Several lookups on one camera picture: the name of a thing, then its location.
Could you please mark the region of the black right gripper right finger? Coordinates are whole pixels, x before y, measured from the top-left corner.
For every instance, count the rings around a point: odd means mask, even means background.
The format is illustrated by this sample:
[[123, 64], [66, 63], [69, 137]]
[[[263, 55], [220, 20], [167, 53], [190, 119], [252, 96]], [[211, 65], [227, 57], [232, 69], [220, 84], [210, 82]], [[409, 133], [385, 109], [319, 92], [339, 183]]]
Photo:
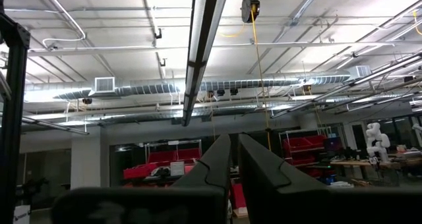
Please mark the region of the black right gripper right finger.
[[330, 215], [323, 183], [290, 165], [247, 134], [238, 162], [251, 224], [317, 224]]

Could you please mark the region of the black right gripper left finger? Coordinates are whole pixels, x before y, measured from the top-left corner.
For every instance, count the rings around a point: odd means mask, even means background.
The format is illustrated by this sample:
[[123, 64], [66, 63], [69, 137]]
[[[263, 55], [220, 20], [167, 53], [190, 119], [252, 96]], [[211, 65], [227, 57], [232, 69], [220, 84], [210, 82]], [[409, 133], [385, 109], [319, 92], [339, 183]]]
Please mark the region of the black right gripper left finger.
[[189, 173], [171, 185], [187, 194], [211, 195], [226, 201], [229, 188], [231, 140], [220, 135]]

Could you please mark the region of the shelf with red bins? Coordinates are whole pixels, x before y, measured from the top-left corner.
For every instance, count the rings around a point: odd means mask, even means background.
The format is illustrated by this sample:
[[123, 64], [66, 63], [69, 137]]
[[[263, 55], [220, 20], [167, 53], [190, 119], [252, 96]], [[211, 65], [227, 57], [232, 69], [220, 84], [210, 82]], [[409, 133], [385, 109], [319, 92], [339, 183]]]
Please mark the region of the shelf with red bins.
[[[170, 140], [144, 144], [145, 163], [123, 170], [123, 186], [167, 187], [186, 175], [202, 157], [202, 140]], [[185, 162], [185, 174], [171, 176], [170, 163]]]
[[316, 179], [334, 175], [324, 163], [324, 141], [328, 138], [321, 129], [288, 130], [278, 134], [284, 159], [295, 168]]

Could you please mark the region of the white paper sign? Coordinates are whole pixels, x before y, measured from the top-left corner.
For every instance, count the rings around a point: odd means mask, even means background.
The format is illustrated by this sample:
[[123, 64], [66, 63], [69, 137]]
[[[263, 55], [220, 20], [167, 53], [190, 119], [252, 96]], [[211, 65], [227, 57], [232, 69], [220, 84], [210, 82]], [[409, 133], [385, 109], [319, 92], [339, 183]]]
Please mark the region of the white paper sign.
[[170, 174], [171, 176], [182, 176], [185, 174], [185, 162], [174, 161], [170, 163]]

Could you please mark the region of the wooden work table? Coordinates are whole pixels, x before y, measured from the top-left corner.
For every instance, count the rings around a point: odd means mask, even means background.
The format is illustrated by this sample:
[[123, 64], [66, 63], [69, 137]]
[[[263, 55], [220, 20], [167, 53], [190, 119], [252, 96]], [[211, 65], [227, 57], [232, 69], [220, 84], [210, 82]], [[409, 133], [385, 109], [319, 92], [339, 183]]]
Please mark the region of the wooden work table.
[[[413, 158], [405, 158], [405, 157], [394, 157], [389, 162], [380, 162], [379, 167], [381, 169], [401, 169], [403, 167], [414, 167], [422, 165], [422, 157], [413, 157]], [[352, 161], [352, 160], [336, 160], [330, 162], [331, 167], [335, 166], [359, 166], [359, 167], [368, 167], [371, 166], [368, 160], [359, 160], [359, 161]]]

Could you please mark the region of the white building pillar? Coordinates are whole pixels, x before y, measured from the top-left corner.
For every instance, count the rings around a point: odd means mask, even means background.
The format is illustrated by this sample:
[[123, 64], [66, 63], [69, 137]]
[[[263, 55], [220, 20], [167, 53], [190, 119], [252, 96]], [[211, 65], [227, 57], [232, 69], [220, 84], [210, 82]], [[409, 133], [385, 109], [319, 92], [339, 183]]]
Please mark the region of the white building pillar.
[[100, 132], [75, 134], [71, 143], [71, 189], [101, 186]]

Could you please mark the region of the long ceiling light fixture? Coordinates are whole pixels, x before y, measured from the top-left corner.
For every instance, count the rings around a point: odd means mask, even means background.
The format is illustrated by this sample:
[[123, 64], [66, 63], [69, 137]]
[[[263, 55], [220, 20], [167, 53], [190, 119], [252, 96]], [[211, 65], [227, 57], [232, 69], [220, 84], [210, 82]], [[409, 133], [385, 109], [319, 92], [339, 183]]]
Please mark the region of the long ceiling light fixture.
[[188, 126], [226, 0], [193, 0], [181, 124]]

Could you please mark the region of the slanted ceiling light strip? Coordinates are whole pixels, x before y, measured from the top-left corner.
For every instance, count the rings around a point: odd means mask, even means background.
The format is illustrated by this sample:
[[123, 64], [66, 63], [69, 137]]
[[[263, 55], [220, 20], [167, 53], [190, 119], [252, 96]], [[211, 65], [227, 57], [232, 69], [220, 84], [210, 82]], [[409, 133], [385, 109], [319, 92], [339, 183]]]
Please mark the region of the slanted ceiling light strip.
[[334, 95], [336, 95], [336, 94], [338, 94], [340, 92], [343, 92], [345, 90], [348, 90], [348, 89], [353, 88], [355, 86], [358, 86], [360, 84], [364, 84], [366, 82], [372, 81], [373, 79], [379, 78], [381, 76], [384, 76], [386, 74], [389, 74], [389, 73], [394, 72], [396, 70], [399, 70], [401, 68], [405, 68], [405, 67], [408, 67], [410, 65], [419, 63], [421, 61], [422, 61], [422, 52], [417, 53], [415, 55], [412, 55], [411, 57], [408, 57], [406, 59], [403, 59], [403, 60], [401, 60], [401, 61], [399, 61], [397, 63], [393, 63], [388, 68], [385, 68], [385, 69], [382, 69], [380, 71], [374, 72], [374, 73], [372, 73], [372, 74], [370, 74], [368, 76], [364, 76], [363, 78], [358, 78], [358, 79], [350, 82], [349, 84], [346, 84], [346, 85], [344, 85], [344, 86], [342, 86], [342, 87], [340, 87], [338, 89], [335, 89], [333, 91], [330, 91], [330, 92], [327, 92], [325, 94], [322, 94], [321, 96], [318, 96], [318, 97], [316, 97], [314, 99], [311, 99], [309, 101], [306, 101], [306, 102], [304, 102], [304, 103], [302, 103], [300, 105], [297, 105], [295, 107], [286, 109], [284, 111], [281, 111], [281, 112], [279, 112], [279, 113], [277, 113], [275, 115], [272, 115], [270, 118], [271, 119], [275, 119], [275, 118], [281, 117], [281, 116], [283, 116], [285, 114], [288, 114], [288, 113], [294, 112], [296, 110], [302, 109], [302, 108], [304, 108], [304, 107], [306, 107], [308, 105], [311, 105], [313, 103], [316, 103], [316, 102], [318, 102], [320, 100], [329, 98], [330, 96], [334, 96]]

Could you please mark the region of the silver ceiling air duct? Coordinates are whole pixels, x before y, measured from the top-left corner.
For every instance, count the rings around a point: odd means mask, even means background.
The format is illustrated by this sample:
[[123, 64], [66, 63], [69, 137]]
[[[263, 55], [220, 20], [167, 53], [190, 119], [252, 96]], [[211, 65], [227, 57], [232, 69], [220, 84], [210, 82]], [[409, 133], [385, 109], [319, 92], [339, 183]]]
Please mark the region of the silver ceiling air duct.
[[[346, 70], [328, 72], [287, 72], [271, 74], [245, 74], [240, 76], [205, 76], [202, 78], [200, 91], [232, 90], [244, 88], [284, 87], [304, 84], [339, 84], [351, 80], [352, 75]], [[183, 94], [184, 78], [118, 80], [115, 79], [115, 91], [96, 93], [92, 82], [58, 82], [25, 85], [25, 99], [36, 101], [37, 96], [48, 99], [73, 100], [82, 98], [122, 98], [133, 95]]]

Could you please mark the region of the white square duct vent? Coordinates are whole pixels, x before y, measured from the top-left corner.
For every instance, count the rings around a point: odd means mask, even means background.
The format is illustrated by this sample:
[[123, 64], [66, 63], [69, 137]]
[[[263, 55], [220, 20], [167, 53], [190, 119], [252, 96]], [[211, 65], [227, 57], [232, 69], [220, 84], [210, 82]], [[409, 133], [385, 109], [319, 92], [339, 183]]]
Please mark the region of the white square duct vent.
[[97, 77], [94, 81], [94, 91], [96, 93], [109, 93], [115, 91], [114, 77]]

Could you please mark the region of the black aluminium rig frame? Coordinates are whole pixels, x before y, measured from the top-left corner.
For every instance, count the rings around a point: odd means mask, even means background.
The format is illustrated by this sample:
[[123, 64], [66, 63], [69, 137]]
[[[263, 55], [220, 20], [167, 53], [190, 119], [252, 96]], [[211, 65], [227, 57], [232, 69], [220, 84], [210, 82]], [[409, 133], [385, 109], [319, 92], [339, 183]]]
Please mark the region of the black aluminium rig frame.
[[13, 224], [30, 33], [6, 15], [4, 0], [0, 0], [2, 43], [9, 48], [5, 82], [9, 89], [5, 91], [0, 130], [0, 224]]

